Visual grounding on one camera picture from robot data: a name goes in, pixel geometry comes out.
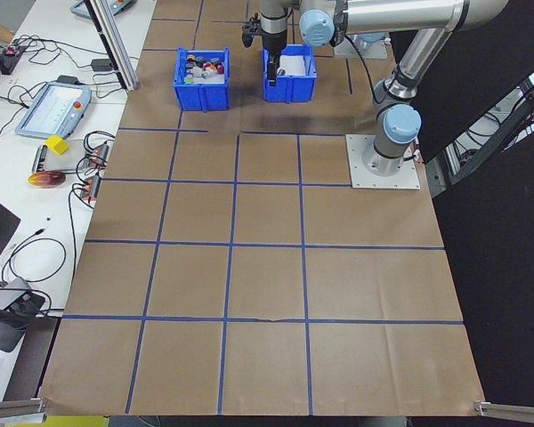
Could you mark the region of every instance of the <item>red object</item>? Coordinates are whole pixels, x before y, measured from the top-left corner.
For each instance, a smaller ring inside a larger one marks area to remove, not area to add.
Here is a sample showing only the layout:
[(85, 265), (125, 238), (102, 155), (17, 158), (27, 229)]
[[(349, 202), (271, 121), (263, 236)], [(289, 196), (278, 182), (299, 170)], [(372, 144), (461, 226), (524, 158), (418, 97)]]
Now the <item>red object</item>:
[(36, 172), (29, 176), (28, 182), (42, 189), (50, 189), (65, 182), (65, 173), (62, 171)]

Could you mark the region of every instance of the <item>gray floor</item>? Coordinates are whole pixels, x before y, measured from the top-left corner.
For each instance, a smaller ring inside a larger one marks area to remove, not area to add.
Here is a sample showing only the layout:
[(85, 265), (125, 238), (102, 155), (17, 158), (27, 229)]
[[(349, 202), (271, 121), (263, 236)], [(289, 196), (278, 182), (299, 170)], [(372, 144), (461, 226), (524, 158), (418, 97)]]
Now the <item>gray floor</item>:
[(0, 23), (17, 31), (36, 0), (0, 0)]
[(109, 427), (405, 427), (399, 416), (111, 416)]

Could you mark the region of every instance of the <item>power adapter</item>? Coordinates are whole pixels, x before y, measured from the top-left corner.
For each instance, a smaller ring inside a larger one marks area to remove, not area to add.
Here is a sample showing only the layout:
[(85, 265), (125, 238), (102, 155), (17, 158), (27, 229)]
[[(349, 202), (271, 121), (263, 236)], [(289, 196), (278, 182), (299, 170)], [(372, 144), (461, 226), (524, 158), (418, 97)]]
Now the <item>power adapter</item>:
[(57, 77), (57, 83), (64, 83), (66, 85), (81, 85), (77, 77), (60, 75)]
[(93, 71), (112, 71), (113, 64), (110, 63), (110, 60), (98, 59), (91, 61), (91, 68)]

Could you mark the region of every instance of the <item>yellow block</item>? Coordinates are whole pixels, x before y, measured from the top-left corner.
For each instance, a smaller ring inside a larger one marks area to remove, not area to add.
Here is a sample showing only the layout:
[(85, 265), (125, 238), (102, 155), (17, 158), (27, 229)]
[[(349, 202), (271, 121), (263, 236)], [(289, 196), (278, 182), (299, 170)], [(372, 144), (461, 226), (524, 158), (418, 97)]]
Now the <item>yellow block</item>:
[(48, 416), (42, 424), (6, 424), (6, 427), (107, 427), (104, 416)]
[(50, 136), (45, 141), (45, 145), (47, 145), (48, 149), (59, 155), (62, 155), (69, 149), (69, 144), (67, 144), (63, 138), (57, 135)]

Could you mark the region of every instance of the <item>black device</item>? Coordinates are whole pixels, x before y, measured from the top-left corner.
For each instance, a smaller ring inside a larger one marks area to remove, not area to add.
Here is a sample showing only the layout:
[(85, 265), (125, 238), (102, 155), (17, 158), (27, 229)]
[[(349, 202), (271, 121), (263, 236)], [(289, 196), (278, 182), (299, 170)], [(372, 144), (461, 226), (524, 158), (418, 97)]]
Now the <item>black device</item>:
[(14, 51), (10, 47), (4, 48), (0, 52), (0, 74), (9, 76), (18, 65), (18, 61), (20, 61), (21, 55), (26, 49), (27, 46), (17, 47)]
[(16, 348), (44, 302), (45, 298), (32, 293), (23, 278), (0, 287), (0, 350), (10, 352)]

